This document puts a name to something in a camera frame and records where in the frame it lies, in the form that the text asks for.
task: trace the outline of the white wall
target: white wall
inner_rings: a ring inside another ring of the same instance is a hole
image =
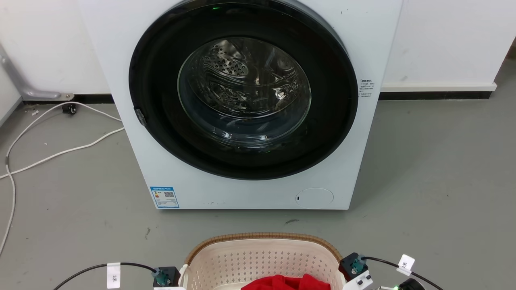
[[[0,0],[0,43],[36,89],[109,93],[75,0]]]
[[[0,126],[21,102],[21,97],[12,84],[9,76],[0,66]]]
[[[494,90],[515,36],[514,0],[405,0],[383,91]]]
[[[405,0],[383,91],[494,90],[515,15],[514,0]],[[75,0],[0,0],[0,43],[37,89],[109,92]]]

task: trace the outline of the gray floor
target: gray floor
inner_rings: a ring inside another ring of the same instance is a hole
[[[158,211],[125,132],[16,174],[17,211],[0,257],[0,288],[53,289],[106,262],[181,266],[206,238],[278,231],[317,235],[343,255],[397,263],[409,254],[414,271],[445,289],[509,289],[516,271],[516,62],[506,62],[496,82],[487,101],[380,102],[351,208],[343,212]],[[95,107],[117,114],[113,105]],[[32,109],[19,108],[0,128],[2,156],[37,117]],[[15,145],[12,170],[121,126],[86,109],[72,118],[49,115]],[[3,234],[8,179],[0,180],[0,192]],[[369,265],[376,286],[405,278]],[[91,271],[62,289],[105,289],[105,275]],[[123,268],[122,278],[122,289],[151,288],[145,270]]]

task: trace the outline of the warning sticker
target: warning sticker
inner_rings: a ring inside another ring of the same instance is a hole
[[[151,186],[151,193],[158,208],[179,208],[173,187]]]
[[[358,95],[363,98],[373,96],[374,89],[375,83],[371,79],[362,79],[358,88]]]

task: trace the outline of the washing machine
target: washing machine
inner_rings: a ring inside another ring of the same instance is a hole
[[[348,209],[401,5],[79,0],[158,209]]]

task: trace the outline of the red cloth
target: red cloth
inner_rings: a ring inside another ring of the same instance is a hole
[[[247,284],[242,290],[331,290],[330,284],[305,274],[303,278],[281,275],[265,277]]]

